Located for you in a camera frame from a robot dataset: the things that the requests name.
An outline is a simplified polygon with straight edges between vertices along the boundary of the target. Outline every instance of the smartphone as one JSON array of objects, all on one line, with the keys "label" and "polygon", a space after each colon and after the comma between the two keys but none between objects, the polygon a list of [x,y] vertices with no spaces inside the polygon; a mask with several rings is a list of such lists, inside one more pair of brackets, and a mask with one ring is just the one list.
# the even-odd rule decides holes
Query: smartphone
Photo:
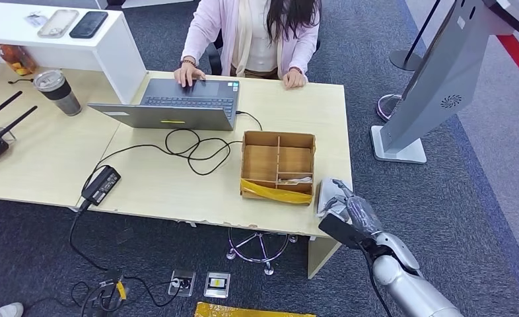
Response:
[{"label": "smartphone", "polygon": [[89,11],[71,30],[69,36],[72,38],[92,38],[107,17],[107,12]]},{"label": "smartphone", "polygon": [[41,38],[60,38],[78,17],[77,10],[57,10],[38,31]]}]

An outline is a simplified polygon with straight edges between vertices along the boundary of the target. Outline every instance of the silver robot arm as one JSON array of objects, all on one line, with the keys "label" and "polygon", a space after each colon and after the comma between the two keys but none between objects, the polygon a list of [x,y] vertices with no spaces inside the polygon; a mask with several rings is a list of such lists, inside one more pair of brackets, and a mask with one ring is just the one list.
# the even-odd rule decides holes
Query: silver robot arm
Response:
[{"label": "silver robot arm", "polygon": [[378,284],[409,317],[463,317],[460,311],[431,285],[421,273],[419,262],[409,248],[393,234],[383,232],[370,204],[339,180],[333,183],[343,191],[330,199],[324,210],[336,203],[344,205],[349,218],[327,213],[320,229],[350,248],[362,249],[369,271]]},{"label": "silver robot arm", "polygon": [[430,284],[420,271],[419,263],[407,246],[387,232],[376,234],[376,245],[390,248],[393,255],[376,257],[372,274],[392,296],[396,304],[411,317],[463,317],[458,309]]}]

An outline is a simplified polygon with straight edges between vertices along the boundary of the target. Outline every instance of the black smartphone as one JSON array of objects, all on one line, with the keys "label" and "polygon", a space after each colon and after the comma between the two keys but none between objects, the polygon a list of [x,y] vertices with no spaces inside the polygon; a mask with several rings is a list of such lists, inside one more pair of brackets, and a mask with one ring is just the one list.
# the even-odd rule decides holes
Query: black smartphone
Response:
[{"label": "black smartphone", "polygon": [[69,33],[72,38],[92,38],[108,17],[107,12],[89,11]]}]

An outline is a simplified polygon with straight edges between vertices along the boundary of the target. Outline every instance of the white blouse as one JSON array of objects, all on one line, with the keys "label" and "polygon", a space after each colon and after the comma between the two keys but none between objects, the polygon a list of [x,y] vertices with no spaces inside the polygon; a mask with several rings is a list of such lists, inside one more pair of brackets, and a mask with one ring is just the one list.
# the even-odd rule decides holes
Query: white blouse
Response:
[{"label": "white blouse", "polygon": [[277,68],[277,43],[271,44],[265,20],[270,0],[247,0],[252,18],[252,43],[246,69],[272,71]]}]

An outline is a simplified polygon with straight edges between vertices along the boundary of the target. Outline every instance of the chair wheel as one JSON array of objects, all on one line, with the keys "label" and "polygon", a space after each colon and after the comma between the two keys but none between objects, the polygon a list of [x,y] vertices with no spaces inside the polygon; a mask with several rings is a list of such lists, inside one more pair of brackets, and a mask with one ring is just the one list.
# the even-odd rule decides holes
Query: chair wheel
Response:
[{"label": "chair wheel", "polygon": [[236,253],[234,253],[232,251],[232,249],[230,251],[228,251],[228,253],[226,254],[226,258],[229,260],[234,260],[235,257],[236,257]]}]

